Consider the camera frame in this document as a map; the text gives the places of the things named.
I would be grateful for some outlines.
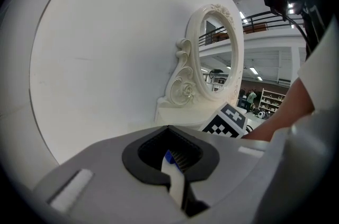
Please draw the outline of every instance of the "person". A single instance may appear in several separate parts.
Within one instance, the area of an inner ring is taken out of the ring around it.
[[[311,44],[307,48],[307,60],[299,69],[299,77],[291,85],[279,109],[245,135],[245,139],[270,141],[276,130],[292,126],[315,109],[328,110],[339,105],[336,91],[339,85],[336,5],[336,0],[305,0],[309,12],[303,16],[307,24],[307,38],[316,36],[316,40],[309,40]]]
[[[248,97],[246,99],[246,110],[247,110],[247,113],[249,113],[249,111],[251,110],[251,105],[253,104],[253,100],[254,100],[254,98],[256,98],[256,94],[254,93],[253,90],[251,90],[249,92],[250,92],[250,94],[248,95]]]
[[[246,91],[245,91],[243,88],[241,88],[240,91],[239,91],[239,102],[238,102],[238,107],[242,107],[242,105],[243,105],[243,99],[244,99],[243,97],[244,97],[245,93],[246,93]]]

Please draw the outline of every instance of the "shelf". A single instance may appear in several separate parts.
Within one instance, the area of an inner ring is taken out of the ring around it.
[[[276,95],[281,95],[281,96],[285,96],[284,94],[280,94],[280,93],[277,93],[277,92],[273,92],[273,91],[266,91],[263,89],[264,92],[269,92],[269,93],[273,93],[273,94],[276,94]]]
[[[269,99],[273,99],[273,100],[276,100],[276,101],[279,101],[279,102],[282,102],[282,100],[280,100],[280,99],[275,99],[275,98],[268,97],[268,96],[265,96],[265,95],[263,95],[263,97],[265,97],[265,98],[269,98]]]
[[[266,109],[266,110],[268,110],[268,111],[271,111],[271,112],[275,113],[275,111],[273,111],[273,110],[271,110],[271,109],[267,109],[267,108],[262,107],[262,106],[259,106],[259,108]]]
[[[270,105],[273,105],[275,107],[280,107],[279,105],[276,105],[276,104],[273,104],[273,103],[268,103],[268,102],[264,102],[264,101],[261,101],[262,103],[265,103],[265,104],[270,104]]]

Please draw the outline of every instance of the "person's arm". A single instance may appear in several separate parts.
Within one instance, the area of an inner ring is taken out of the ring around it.
[[[313,110],[312,100],[298,78],[288,90],[279,109],[243,138],[270,141],[276,130],[292,126],[299,118],[312,113]]]

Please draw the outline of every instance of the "railing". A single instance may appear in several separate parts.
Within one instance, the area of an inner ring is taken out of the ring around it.
[[[294,18],[292,19],[295,23],[299,25],[303,25],[303,20],[302,18]],[[278,29],[278,28],[283,28],[283,26],[289,26],[292,27],[294,25],[291,21],[286,20],[284,21],[281,16],[273,15],[271,11],[266,11],[262,13],[258,13],[246,18],[242,19],[243,23],[243,31],[244,34],[250,34],[254,32],[260,32],[260,31],[267,31],[267,30],[272,30],[272,29]],[[204,35],[201,35],[199,37],[199,46],[205,46],[209,45],[221,40],[226,40],[229,39],[227,30],[225,29],[224,26],[221,26],[213,31],[210,31]]]

